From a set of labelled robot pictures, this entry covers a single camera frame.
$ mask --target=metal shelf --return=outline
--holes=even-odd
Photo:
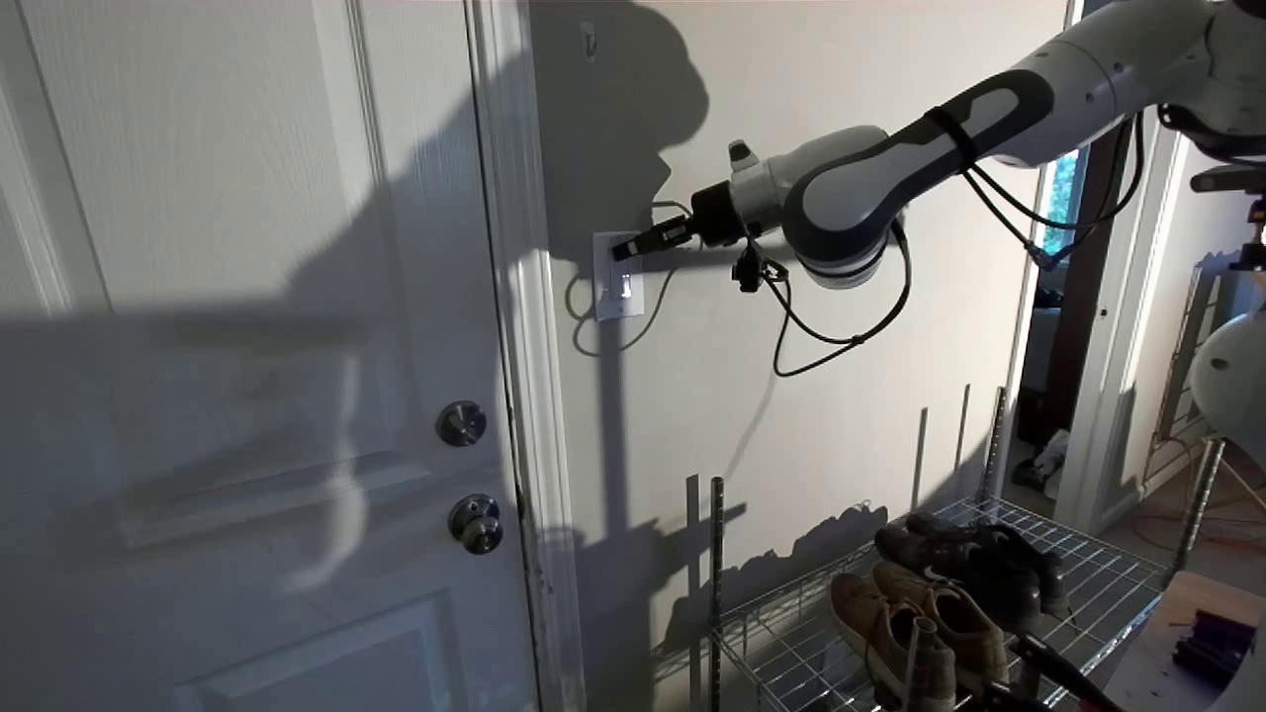
[[[950,520],[979,520],[979,506],[937,511]],[[1165,594],[1165,569],[1136,560],[1096,536],[1054,526],[1001,501],[997,520],[1020,528],[1036,549],[1063,557],[1063,618],[1041,618],[1033,630],[1057,652],[1096,673],[1152,611]],[[837,712],[874,708],[863,659],[837,638],[822,589],[838,569],[870,569],[870,544],[822,567],[784,589],[738,610],[723,623],[723,652],[747,675],[769,708]],[[1045,685],[1041,701],[1057,708],[1063,688]]]

